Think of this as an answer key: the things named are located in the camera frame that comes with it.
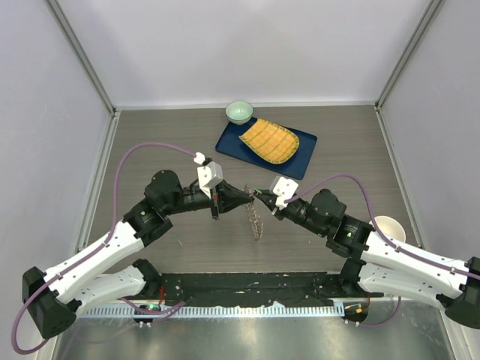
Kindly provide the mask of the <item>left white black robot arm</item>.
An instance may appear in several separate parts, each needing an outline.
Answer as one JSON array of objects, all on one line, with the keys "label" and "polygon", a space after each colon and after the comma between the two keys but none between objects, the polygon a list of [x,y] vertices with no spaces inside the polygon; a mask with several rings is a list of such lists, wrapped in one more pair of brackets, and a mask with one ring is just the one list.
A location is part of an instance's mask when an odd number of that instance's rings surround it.
[{"label": "left white black robot arm", "polygon": [[84,250],[45,271],[34,266],[23,274],[22,301],[44,340],[61,334],[78,315],[101,302],[137,295],[154,298],[161,276],[144,259],[117,274],[103,273],[162,237],[173,226],[171,215],[208,209],[218,218],[253,201],[250,194],[228,184],[213,165],[198,167],[197,179],[189,187],[182,187],[172,170],[161,170],[144,195]]}]

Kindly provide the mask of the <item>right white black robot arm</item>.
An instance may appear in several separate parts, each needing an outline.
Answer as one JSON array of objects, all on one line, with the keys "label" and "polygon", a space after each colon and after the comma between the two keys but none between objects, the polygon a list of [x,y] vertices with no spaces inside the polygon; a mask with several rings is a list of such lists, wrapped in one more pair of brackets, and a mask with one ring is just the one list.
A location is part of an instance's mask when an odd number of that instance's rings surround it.
[{"label": "right white black robot arm", "polygon": [[452,259],[383,234],[349,216],[346,205],[327,189],[311,201],[296,199],[286,205],[270,190],[253,194],[277,219],[288,219],[324,238],[327,247],[346,260],[338,278],[345,295],[363,290],[400,296],[437,308],[462,326],[479,328],[477,256]]}]

